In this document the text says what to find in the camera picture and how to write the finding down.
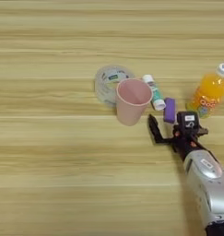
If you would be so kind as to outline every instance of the small bottle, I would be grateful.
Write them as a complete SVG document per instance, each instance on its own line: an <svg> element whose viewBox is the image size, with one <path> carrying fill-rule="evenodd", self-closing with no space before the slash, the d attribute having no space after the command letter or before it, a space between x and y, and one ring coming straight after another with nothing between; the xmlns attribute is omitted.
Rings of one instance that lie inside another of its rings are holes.
<svg viewBox="0 0 224 236"><path fill-rule="evenodd" d="M155 84L155 81L154 81L152 75L144 75L142 78L150 86L150 88L152 90L153 97L152 97L151 103L152 103L154 109L156 111L164 110L166 107L166 103L163 100L163 98L159 92L159 89Z"/></svg>
<svg viewBox="0 0 224 236"><path fill-rule="evenodd" d="M186 103L186 108L197 112L200 118L207 118L222 97L224 97L224 64L220 64L215 73L203 77L193 99Z"/></svg>

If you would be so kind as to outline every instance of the purple object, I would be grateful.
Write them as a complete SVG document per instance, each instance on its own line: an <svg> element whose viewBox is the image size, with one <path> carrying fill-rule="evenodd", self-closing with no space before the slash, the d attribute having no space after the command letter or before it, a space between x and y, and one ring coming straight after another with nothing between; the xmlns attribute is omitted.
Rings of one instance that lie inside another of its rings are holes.
<svg viewBox="0 0 224 236"><path fill-rule="evenodd" d="M175 99L165 99L164 122L174 124L175 122Z"/></svg>

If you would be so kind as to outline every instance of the cup rim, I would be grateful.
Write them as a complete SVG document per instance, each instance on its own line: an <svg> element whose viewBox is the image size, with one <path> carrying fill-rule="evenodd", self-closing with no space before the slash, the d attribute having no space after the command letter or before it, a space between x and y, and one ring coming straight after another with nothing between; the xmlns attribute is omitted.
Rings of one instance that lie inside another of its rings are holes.
<svg viewBox="0 0 224 236"><path fill-rule="evenodd" d="M150 89L150 93L151 93L150 99L149 99L147 102L144 102L144 103L142 103L142 104L133 104L133 103L131 103L131 102L129 102L129 101L126 101L126 100L119 94L118 90L119 90L119 87L121 86L121 84L124 83L124 82L127 81L127 80L137 80L137 81L139 81L139 82L145 84L145 85ZM144 105L149 104L149 103L151 102L152 98L153 98L153 92L152 92L151 88L148 86L148 84L147 84L146 82L144 82L143 80L138 79L138 78L130 78L130 77L129 77L129 78L126 78L126 79L123 79L123 80L118 84L118 86L116 87L116 95L119 97L120 100L122 100L122 101L125 102L126 104L129 104L129 105L132 105L132 106L136 106L136 107L141 107L141 106L144 106Z"/></svg>

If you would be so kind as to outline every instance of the tape roll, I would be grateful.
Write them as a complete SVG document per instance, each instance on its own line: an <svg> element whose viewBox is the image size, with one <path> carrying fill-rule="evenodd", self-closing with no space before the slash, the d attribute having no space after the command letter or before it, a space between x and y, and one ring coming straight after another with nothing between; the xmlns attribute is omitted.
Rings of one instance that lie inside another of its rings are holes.
<svg viewBox="0 0 224 236"><path fill-rule="evenodd" d="M129 69L120 65L107 65L101 68L95 76L95 93L97 98L110 107L116 105L116 86L126 78L134 78Z"/></svg>

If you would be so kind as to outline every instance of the bottle label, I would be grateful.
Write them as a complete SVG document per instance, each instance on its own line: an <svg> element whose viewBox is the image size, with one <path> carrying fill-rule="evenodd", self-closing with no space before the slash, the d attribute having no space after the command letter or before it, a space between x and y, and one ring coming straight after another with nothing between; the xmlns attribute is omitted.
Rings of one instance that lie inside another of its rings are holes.
<svg viewBox="0 0 224 236"><path fill-rule="evenodd" d="M193 105L196 107L200 118L208 117L218 103L219 100L209 98L201 92L200 88L197 89L194 96Z"/></svg>

